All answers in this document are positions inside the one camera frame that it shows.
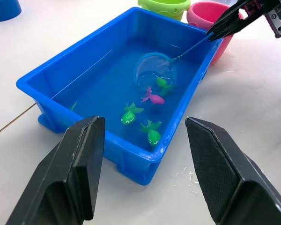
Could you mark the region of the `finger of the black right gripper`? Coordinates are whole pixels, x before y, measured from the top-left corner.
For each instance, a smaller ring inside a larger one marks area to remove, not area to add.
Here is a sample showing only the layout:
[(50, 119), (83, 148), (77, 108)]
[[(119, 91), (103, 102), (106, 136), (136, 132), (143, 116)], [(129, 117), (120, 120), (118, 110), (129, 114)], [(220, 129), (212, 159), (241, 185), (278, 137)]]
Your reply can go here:
[(208, 30), (208, 40), (215, 41), (235, 33), (259, 19), (263, 14), (259, 11), (248, 14), (245, 19), (241, 19), (239, 10), (226, 10), (220, 18)]
[(243, 9), (248, 3), (248, 0), (238, 0), (229, 7), (208, 30), (207, 35), (229, 36), (248, 26), (248, 21), (241, 19), (239, 16), (239, 10)]

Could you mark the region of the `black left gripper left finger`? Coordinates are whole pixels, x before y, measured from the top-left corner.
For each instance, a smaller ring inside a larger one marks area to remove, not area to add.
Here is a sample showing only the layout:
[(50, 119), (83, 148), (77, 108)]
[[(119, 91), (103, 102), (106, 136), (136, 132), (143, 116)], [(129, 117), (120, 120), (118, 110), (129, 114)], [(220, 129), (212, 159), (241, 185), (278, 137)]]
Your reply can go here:
[(105, 119), (75, 122), (38, 164), (8, 225), (81, 225), (92, 220), (102, 168)]

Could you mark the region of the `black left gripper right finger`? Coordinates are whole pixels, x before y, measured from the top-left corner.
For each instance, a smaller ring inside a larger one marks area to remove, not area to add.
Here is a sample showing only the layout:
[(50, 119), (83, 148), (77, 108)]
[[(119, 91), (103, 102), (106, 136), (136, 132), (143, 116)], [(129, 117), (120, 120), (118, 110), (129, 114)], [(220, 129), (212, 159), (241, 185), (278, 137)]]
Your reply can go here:
[(185, 120), (196, 176), (217, 225), (281, 225), (281, 195), (222, 127)]

